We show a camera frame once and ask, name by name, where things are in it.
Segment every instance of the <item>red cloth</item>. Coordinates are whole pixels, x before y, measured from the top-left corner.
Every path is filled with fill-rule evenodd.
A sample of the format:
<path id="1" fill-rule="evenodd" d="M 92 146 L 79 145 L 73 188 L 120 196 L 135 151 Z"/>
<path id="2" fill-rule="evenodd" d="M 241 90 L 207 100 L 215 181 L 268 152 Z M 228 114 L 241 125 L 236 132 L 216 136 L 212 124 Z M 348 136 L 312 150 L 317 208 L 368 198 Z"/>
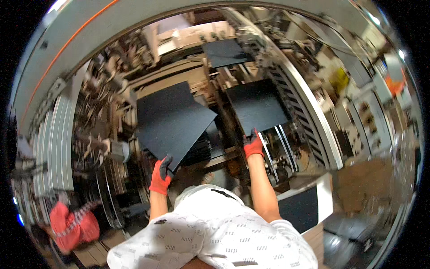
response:
<path id="1" fill-rule="evenodd" d="M 50 215 L 51 228 L 59 235 L 76 221 L 73 212 L 70 212 L 65 204 L 58 202 L 52 209 Z M 64 236 L 57 236 L 55 242 L 60 250 L 71 251 L 79 244 L 91 242 L 98 239 L 100 228 L 97 219 L 91 211 L 86 212 L 81 222 Z"/>

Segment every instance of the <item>black rubber mat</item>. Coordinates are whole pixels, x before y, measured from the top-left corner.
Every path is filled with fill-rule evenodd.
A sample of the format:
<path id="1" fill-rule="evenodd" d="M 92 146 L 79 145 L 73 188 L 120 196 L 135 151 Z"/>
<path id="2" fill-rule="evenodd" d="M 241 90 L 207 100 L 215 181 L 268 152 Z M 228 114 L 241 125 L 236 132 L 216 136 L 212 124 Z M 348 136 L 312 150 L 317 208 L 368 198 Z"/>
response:
<path id="1" fill-rule="evenodd" d="M 202 45 L 213 68 L 252 62 L 254 59 L 239 46 L 235 39 L 208 42 Z"/>
<path id="2" fill-rule="evenodd" d="M 137 109 L 139 142 L 159 159 L 172 155 L 172 171 L 216 117 L 194 101 L 187 82 L 139 99 Z"/>
<path id="3" fill-rule="evenodd" d="M 246 136 L 251 135 L 253 127 L 264 131 L 291 120 L 289 114 L 282 109 L 275 91 L 271 80 L 227 89 L 227 95 Z"/>
<path id="4" fill-rule="evenodd" d="M 278 205 L 281 217 L 291 222 L 299 233 L 303 233 L 318 224 L 316 187 L 280 200 Z"/>

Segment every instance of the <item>light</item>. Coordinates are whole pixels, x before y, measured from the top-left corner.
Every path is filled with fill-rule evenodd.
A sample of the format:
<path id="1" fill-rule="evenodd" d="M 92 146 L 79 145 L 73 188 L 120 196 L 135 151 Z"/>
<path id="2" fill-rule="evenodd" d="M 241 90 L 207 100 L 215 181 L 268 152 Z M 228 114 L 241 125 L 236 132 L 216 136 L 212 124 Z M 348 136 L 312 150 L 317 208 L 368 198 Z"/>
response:
<path id="1" fill-rule="evenodd" d="M 53 10 L 58 10 L 67 0 L 57 0 L 52 7 L 48 10 L 48 13 Z"/>
<path id="2" fill-rule="evenodd" d="M 381 25 L 381 22 L 378 20 L 378 18 L 376 18 L 370 13 L 369 13 L 369 17 L 373 20 L 374 23 L 376 23 L 377 25 Z"/>
<path id="3" fill-rule="evenodd" d="M 22 220 L 21 214 L 18 214 L 18 222 L 21 224 L 21 226 L 24 226 L 24 221 Z"/>
<path id="4" fill-rule="evenodd" d="M 339 245 L 340 242 L 341 241 L 339 239 L 335 238 L 335 239 L 333 239 L 332 246 L 336 247 L 337 245 Z"/>
<path id="5" fill-rule="evenodd" d="M 402 58 L 403 60 L 405 59 L 406 54 L 400 49 L 399 50 L 399 56 L 400 58 Z"/>

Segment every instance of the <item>orange cable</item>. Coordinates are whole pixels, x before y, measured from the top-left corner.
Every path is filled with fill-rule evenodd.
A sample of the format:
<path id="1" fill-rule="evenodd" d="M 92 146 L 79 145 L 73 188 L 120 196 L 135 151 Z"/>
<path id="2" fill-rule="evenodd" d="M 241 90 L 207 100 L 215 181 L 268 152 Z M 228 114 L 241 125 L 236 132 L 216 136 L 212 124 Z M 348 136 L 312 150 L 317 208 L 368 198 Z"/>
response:
<path id="1" fill-rule="evenodd" d="M 113 0 L 112 2 L 110 2 L 107 6 L 105 6 L 102 10 L 100 10 L 99 12 L 97 12 L 93 17 L 91 17 L 88 21 L 86 21 L 73 35 L 72 37 L 66 42 L 66 44 L 64 44 L 64 46 L 61 48 L 61 50 L 57 53 L 57 55 L 55 56 L 55 58 L 52 60 L 52 62 L 50 63 L 50 65 L 48 66 L 48 69 L 45 71 L 45 73 L 43 74 L 43 76 L 40 78 L 39 82 L 36 85 L 36 88 L 34 88 L 33 93 L 31 94 L 30 100 L 28 101 L 27 107 L 25 108 L 24 111 L 24 115 L 21 118 L 20 121 L 20 126 L 18 129 L 18 133 L 21 130 L 21 126 L 24 123 L 24 117 L 28 112 L 28 109 L 30 107 L 31 101 L 34 98 L 34 95 L 36 94 L 37 89 L 39 88 L 40 84 L 42 83 L 43 79 L 46 77 L 46 74 L 48 74 L 48 72 L 51 70 L 52 66 L 54 65 L 54 62 L 58 59 L 58 57 L 60 56 L 60 54 L 66 49 L 66 47 L 70 44 L 70 42 L 72 42 L 72 40 L 82 31 L 82 29 L 84 29 L 92 20 L 94 20 L 95 18 L 97 18 L 100 14 L 102 14 L 105 10 L 107 10 L 108 8 L 110 8 L 112 5 L 114 5 L 116 2 L 118 2 L 119 0 Z"/>

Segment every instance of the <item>red work glove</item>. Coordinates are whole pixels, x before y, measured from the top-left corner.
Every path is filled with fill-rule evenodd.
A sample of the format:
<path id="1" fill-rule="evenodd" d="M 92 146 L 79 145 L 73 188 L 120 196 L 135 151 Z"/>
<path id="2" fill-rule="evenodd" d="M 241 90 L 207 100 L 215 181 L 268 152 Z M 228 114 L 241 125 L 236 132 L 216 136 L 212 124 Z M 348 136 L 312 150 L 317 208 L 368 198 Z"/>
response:
<path id="1" fill-rule="evenodd" d="M 251 138 L 247 138 L 243 135 L 243 150 L 245 151 L 245 158 L 248 159 L 252 154 L 261 154 L 264 158 L 263 153 L 263 143 L 261 142 L 260 137 L 258 136 L 257 129 L 253 128 L 251 130 Z"/>
<path id="2" fill-rule="evenodd" d="M 155 163 L 154 171 L 152 173 L 150 191 L 161 193 L 167 196 L 167 187 L 172 180 L 172 177 L 167 174 L 167 167 L 172 162 L 173 157 L 167 155 L 162 161 L 158 160 Z"/>

